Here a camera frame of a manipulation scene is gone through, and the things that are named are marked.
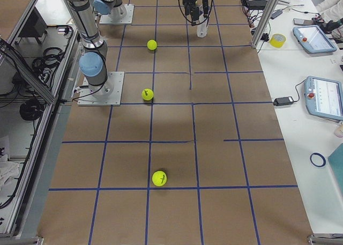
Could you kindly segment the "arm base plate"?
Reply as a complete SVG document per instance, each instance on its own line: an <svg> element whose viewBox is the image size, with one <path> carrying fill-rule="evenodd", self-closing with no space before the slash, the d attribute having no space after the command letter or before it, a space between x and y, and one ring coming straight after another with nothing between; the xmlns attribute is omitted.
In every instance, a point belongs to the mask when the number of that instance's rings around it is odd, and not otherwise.
<svg viewBox="0 0 343 245"><path fill-rule="evenodd" d="M93 86L82 88L80 99L77 99L79 106L119 106L121 104L122 89L124 83L124 72L107 72L108 79L104 87Z"/></svg>
<svg viewBox="0 0 343 245"><path fill-rule="evenodd" d="M122 4L113 7L109 14L100 17L100 25L132 24L134 9L134 4Z"/></svg>

